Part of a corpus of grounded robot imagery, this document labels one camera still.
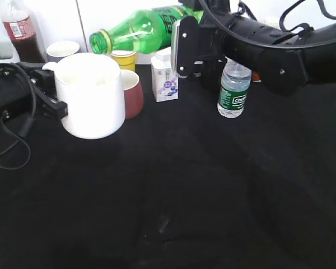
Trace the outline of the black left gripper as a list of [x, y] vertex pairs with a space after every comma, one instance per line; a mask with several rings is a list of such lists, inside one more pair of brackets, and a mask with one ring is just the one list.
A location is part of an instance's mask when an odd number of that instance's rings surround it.
[[31, 122], [36, 107], [53, 120], [61, 120], [68, 115], [67, 104], [55, 100], [54, 72], [44, 70], [43, 65], [28, 62], [0, 63], [0, 120], [30, 113]]

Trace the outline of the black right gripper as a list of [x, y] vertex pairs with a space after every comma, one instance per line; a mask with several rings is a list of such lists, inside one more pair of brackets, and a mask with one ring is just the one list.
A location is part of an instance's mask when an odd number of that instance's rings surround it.
[[224, 32], [207, 15], [198, 22], [185, 16], [173, 24], [171, 67], [179, 78], [197, 77], [206, 90], [218, 90], [226, 59], [222, 52]]

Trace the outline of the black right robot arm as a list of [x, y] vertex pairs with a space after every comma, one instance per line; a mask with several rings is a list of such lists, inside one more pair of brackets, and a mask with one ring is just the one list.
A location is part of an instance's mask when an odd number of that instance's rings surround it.
[[247, 7], [230, 11], [229, 1], [188, 1], [202, 11], [201, 21], [187, 15], [173, 25], [171, 66], [182, 78], [204, 71], [197, 61], [227, 57], [258, 73], [267, 89], [288, 96], [306, 84], [336, 82], [336, 16], [313, 29], [302, 23], [291, 30], [258, 22]]

